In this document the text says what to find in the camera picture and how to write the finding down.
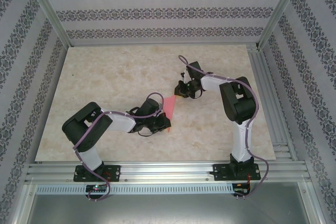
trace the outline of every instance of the perforated metal strip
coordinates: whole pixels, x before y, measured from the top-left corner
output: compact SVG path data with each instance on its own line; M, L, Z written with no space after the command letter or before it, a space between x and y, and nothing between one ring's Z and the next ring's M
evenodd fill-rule
M85 185L39 185L37 195L83 195ZM231 194L232 184L111 185L114 195Z

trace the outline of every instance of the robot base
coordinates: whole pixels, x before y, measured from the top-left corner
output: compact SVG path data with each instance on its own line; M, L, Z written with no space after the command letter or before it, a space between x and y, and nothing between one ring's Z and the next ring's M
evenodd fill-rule
M229 164L214 164L213 172L215 181L235 181L235 180L261 180L259 166L254 164L254 159L238 162L230 154Z
M101 165L95 173L109 182L119 182L120 165ZM82 165L77 165L74 174L74 182L101 182L102 180L87 171Z

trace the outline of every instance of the beige tabletop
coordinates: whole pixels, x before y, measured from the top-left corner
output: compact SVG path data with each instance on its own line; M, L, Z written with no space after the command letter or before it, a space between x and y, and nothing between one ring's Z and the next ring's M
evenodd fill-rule
M151 92L173 95L185 69L178 55L189 62L198 61L206 72L230 78L245 76L258 94L244 45L69 48L36 161L77 161L61 127L91 101L107 110L125 112L140 106ZM171 123L170 132L151 137L106 131L96 144L98 153L103 161L229 159L233 128L219 93L207 91L196 100L177 97ZM275 159L262 106L252 129L252 150Z

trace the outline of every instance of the black mounting plate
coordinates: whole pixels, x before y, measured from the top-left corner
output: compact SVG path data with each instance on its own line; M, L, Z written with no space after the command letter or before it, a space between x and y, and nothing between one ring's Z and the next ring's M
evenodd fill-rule
M119 182L120 178L120 165L104 165L101 177L109 182ZM100 178L91 174L82 165L77 165L74 174L74 182L101 182Z
M210 174L214 175L215 181L235 181L235 180L247 180L248 174L250 174L250 180L261 180L259 166L253 164L250 169L244 169L235 176L229 168L229 164L214 164L213 172Z

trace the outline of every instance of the damask pattern wall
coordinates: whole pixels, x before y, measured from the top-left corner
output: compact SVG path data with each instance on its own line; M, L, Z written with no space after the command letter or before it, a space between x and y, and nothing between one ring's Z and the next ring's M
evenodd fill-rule
M299 158L336 223L336 0L290 0L264 47Z
M279 0L50 0L72 43L257 42Z
M0 0L0 223L34 162L66 49L37 0Z

